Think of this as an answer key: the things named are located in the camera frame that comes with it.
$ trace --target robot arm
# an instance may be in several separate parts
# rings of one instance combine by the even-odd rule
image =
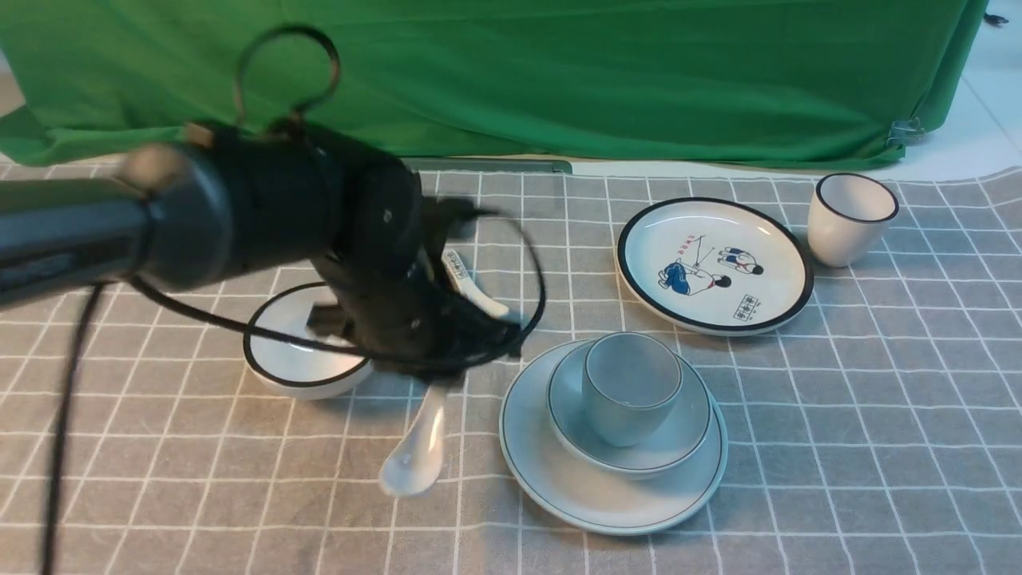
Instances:
[[[378,370],[453,381],[460,358],[520,344],[518,324],[444,272],[448,236],[484,213],[471,202],[423,197],[399,158],[316,125],[188,133],[109,179],[0,184],[0,308],[96,281],[184,292],[308,258],[337,298],[310,327],[378,355]]]

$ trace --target decorated plate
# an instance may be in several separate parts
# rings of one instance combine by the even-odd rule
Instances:
[[[712,336],[775,330],[812,293],[812,269],[790,231],[751,207],[708,197],[637,213],[618,238],[617,266],[654,313]]]

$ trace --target grid pattern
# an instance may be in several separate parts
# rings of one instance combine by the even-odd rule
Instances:
[[[101,175],[104,165],[7,179]],[[521,218],[550,303],[520,363],[473,370],[450,396],[449,461],[425,496],[375,484],[421,397],[374,376],[354,394],[293,402],[264,388],[240,338],[120,286],[89,345],[68,456],[65,573],[656,574],[1017,573],[1022,565],[1022,171],[891,183],[902,210],[877,250],[818,269],[777,333],[679,331],[620,283],[630,217],[685,195],[737,199],[804,236],[806,179],[656,180],[425,173],[424,189]],[[455,244],[483,289],[535,306],[510,227]],[[316,280],[282,267],[182,298],[247,319]],[[32,573],[57,378],[84,293],[0,315],[0,574]],[[498,410],[524,363],[576,338],[650,334],[722,404],[731,458],[706,510],[676,529],[582,533],[523,497]]]

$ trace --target spoon handle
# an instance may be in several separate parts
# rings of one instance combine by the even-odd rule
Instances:
[[[506,305],[493,300],[482,290],[479,290],[479,286],[468,275],[465,263],[461,260],[461,255],[458,254],[458,251],[448,247],[444,249],[444,256],[442,258],[444,259],[444,267],[447,268],[448,276],[454,282],[455,287],[461,292],[462,296],[465,296],[470,302],[479,306],[482,312],[493,318],[505,318],[510,313]]]
[[[402,443],[411,442],[415,450],[419,451],[417,457],[425,457],[430,451],[435,454],[429,457],[430,460],[443,462],[444,458],[444,421],[446,419],[448,389],[444,384],[433,384],[426,388],[426,395],[422,398],[422,405],[419,413],[415,415],[412,427],[409,428]]]

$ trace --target white spoon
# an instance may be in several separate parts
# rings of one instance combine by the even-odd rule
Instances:
[[[458,291],[494,318],[508,315],[507,306],[495,302],[472,282],[454,249],[444,250],[444,267]],[[444,421],[449,386],[436,383],[426,389],[412,427],[380,468],[379,485],[392,497],[418,495],[436,483],[444,469]]]

